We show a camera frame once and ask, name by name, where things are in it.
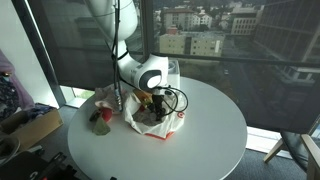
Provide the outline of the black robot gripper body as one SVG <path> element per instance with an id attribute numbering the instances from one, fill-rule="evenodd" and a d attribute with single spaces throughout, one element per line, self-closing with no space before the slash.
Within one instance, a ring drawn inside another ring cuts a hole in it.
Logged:
<path id="1" fill-rule="evenodd" d="M 161 108 L 164 108 L 162 106 L 162 102 L 163 102 L 163 95 L 153 95 L 152 96 L 152 103 L 148 105 L 148 109 L 157 114 L 161 114 Z"/>

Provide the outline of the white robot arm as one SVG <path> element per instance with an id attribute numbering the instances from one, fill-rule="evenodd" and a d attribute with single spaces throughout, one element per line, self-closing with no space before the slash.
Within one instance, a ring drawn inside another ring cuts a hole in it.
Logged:
<path id="1" fill-rule="evenodd" d="M 119 110 L 124 109 L 120 82 L 159 97 L 160 89 L 168 84 L 169 59 L 150 54 L 142 62 L 131 55 L 130 39 L 139 25 L 135 0 L 84 1 L 111 52 Z"/>

